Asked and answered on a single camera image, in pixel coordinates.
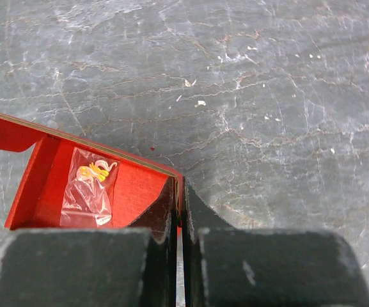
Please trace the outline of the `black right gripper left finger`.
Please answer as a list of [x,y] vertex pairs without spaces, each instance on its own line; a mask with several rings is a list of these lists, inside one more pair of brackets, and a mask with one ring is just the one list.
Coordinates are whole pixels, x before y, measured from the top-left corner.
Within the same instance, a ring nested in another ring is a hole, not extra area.
[[36,228],[0,247],[0,306],[174,306],[175,182],[126,228]]

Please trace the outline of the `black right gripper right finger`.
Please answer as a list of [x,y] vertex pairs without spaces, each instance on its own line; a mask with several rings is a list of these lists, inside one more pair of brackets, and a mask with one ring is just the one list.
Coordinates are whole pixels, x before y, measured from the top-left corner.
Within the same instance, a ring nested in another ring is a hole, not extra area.
[[334,232],[235,228],[183,183],[187,306],[369,306],[369,287]]

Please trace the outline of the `red paper box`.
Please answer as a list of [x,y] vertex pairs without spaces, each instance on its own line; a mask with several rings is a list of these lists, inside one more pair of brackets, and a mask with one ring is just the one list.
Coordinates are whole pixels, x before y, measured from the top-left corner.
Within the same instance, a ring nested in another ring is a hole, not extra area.
[[0,150],[32,153],[5,226],[161,227],[182,208],[174,169],[0,113]]

